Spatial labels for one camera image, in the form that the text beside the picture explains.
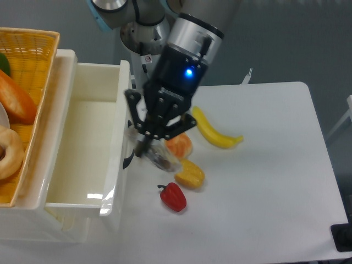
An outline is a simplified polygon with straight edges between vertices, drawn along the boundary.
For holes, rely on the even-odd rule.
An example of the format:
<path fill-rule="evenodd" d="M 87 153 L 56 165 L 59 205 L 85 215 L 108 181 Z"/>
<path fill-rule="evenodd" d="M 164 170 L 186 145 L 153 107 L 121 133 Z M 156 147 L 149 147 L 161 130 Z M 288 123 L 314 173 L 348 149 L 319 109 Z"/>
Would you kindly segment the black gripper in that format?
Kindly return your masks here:
<path fill-rule="evenodd" d="M 140 135 L 134 148 L 137 157 L 145 155 L 150 147 L 151 130 L 148 126 L 155 129 L 154 139 L 170 140 L 197 125 L 196 119 L 186 112 L 207 71 L 204 56 L 208 50 L 209 47 L 202 47 L 199 55 L 192 56 L 170 46 L 163 49 L 151 79 L 144 85 L 147 107 L 144 121 L 137 109 L 141 93 L 133 89 L 124 91 L 132 123 Z M 180 116 L 179 121 L 167 125 L 177 116 Z"/>

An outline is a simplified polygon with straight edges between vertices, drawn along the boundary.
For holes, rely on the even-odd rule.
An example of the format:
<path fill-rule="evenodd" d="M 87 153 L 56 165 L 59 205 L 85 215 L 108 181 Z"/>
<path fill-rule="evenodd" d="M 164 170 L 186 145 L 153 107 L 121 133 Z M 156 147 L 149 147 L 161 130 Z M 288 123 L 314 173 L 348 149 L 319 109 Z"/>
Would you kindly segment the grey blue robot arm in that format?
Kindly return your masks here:
<path fill-rule="evenodd" d="M 214 60 L 239 1 L 88 1 L 103 31 L 120 30 L 130 52 L 135 90 L 125 98 L 141 138 L 135 155 L 155 140 L 193 128 L 191 100 Z"/>

